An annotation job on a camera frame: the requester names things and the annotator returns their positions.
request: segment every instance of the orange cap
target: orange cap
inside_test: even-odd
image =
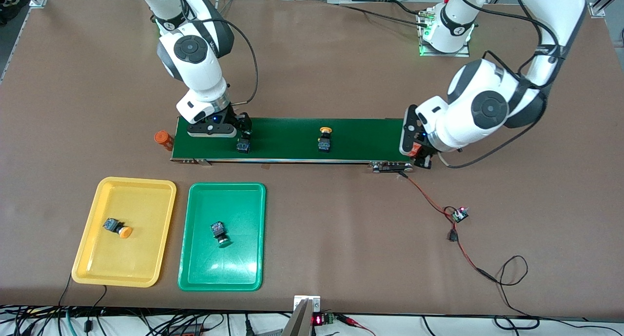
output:
[[[132,227],[124,227],[119,232],[119,237],[120,238],[128,238],[128,236],[130,236],[131,233],[132,233]]]
[[[156,141],[157,143],[160,143],[161,145],[167,143],[167,141],[169,141],[170,138],[171,138],[171,135],[164,130],[158,131],[154,135],[154,141]]]

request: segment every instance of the orange cylinder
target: orange cylinder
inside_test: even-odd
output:
[[[171,152],[174,149],[174,138],[169,134],[169,132],[164,130],[158,131],[154,135],[154,141],[156,141],[159,145],[163,145],[167,151]]]

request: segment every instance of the robotic arm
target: robotic arm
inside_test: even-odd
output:
[[[189,134],[233,138],[240,129],[248,141],[251,120],[245,113],[234,114],[228,85],[217,61],[230,53],[234,44],[234,34],[221,14],[209,0],[145,2],[160,29],[156,53],[167,72],[189,87],[176,105],[183,118],[191,123]]]
[[[429,169],[431,156],[438,152],[461,149],[503,125],[522,127],[541,117],[550,84],[580,27],[585,0],[524,0],[524,3],[535,20],[548,27],[554,36],[540,27],[542,40],[526,76],[508,72],[485,59],[475,60],[464,65],[451,80],[448,102],[435,96],[418,107],[411,105],[405,114],[399,151],[414,158],[415,165]],[[462,5],[456,5],[455,10],[467,11]],[[446,15],[455,17],[450,8]],[[438,32],[444,30],[452,36],[452,32],[448,33],[452,27],[437,28]]]

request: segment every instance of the table surface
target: table surface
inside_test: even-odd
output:
[[[389,3],[365,6],[409,19]],[[174,132],[187,89],[158,60],[149,16],[142,0],[49,0],[32,10],[0,87],[0,303],[56,304],[98,182],[121,176],[174,181],[176,207],[160,280],[111,287],[101,305],[289,310],[294,295],[310,294],[344,312],[512,313],[446,240],[443,216],[395,174],[362,165],[169,162],[152,138]],[[422,58],[414,27],[326,3],[237,0],[226,18],[258,56],[258,95],[240,109],[252,117],[401,118],[411,103],[443,96],[470,61]],[[473,59],[492,49],[517,67],[530,56],[529,23],[486,14],[478,21]],[[233,100],[247,98],[254,68],[244,40],[220,62]],[[526,258],[528,276],[506,289],[521,310],[624,316],[622,96],[605,23],[587,18],[537,127],[472,167],[436,161],[412,175],[441,205],[470,207],[459,234],[479,267],[494,274],[510,256]],[[448,160],[472,159],[515,132]],[[267,187],[257,292],[189,293],[176,284],[189,187],[212,181]],[[92,305],[101,293],[72,282],[64,303]]]

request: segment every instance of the plastic tray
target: plastic tray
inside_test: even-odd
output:
[[[178,286],[183,291],[256,291],[262,284],[265,197],[261,183],[199,182],[189,190]],[[232,244],[219,248],[211,225]]]
[[[150,287],[160,274],[176,186],[166,180],[105,178],[97,186],[74,260],[78,283]],[[105,230],[107,218],[132,227],[128,238]]]

